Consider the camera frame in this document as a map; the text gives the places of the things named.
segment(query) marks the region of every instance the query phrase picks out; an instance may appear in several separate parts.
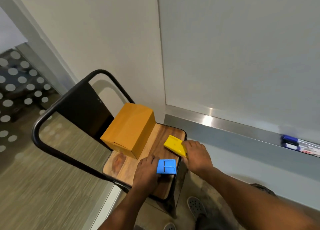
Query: wooden chair seat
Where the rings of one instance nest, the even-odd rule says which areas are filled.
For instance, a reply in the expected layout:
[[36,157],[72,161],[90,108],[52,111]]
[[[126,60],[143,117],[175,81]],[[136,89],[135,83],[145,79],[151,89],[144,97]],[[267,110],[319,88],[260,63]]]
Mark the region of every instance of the wooden chair seat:
[[[160,159],[175,159],[178,166],[179,156],[163,146],[169,135],[184,140],[186,133],[181,129],[156,123],[138,160],[113,151],[103,167],[103,173],[132,186],[139,161],[150,154]],[[173,175],[162,175],[154,196],[166,199],[172,181]]]

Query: foot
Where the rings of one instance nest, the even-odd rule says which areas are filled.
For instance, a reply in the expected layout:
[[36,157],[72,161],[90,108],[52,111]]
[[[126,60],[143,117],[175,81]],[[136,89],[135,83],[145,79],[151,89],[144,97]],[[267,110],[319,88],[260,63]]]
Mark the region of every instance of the foot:
[[188,204],[188,207],[195,220],[200,214],[207,216],[207,212],[205,211],[206,209],[198,198],[190,196],[186,203]]
[[173,223],[168,223],[163,230],[176,230],[176,226]]

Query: person's right hand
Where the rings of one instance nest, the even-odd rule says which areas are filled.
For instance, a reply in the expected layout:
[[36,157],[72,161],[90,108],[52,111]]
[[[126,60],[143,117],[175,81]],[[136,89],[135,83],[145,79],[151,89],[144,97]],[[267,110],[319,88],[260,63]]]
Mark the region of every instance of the person's right hand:
[[182,157],[187,168],[202,179],[205,178],[205,176],[214,169],[210,155],[205,146],[194,140],[186,140],[181,144],[187,151],[188,158]]

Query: yellow box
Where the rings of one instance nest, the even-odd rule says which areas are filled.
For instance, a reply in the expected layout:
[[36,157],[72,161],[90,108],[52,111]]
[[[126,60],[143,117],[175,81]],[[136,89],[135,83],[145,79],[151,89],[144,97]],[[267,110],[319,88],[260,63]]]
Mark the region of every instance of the yellow box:
[[156,124],[153,110],[126,103],[101,136],[112,150],[138,159]]
[[187,157],[186,149],[181,145],[182,140],[169,135],[168,139],[164,143],[164,146],[173,151],[174,153],[178,154],[179,156]]

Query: blue plastic block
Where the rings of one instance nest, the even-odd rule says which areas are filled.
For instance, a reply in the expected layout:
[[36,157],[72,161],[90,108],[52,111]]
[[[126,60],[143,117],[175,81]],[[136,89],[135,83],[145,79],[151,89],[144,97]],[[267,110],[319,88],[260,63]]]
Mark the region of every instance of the blue plastic block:
[[157,174],[176,174],[176,160],[175,159],[160,159],[157,168]]

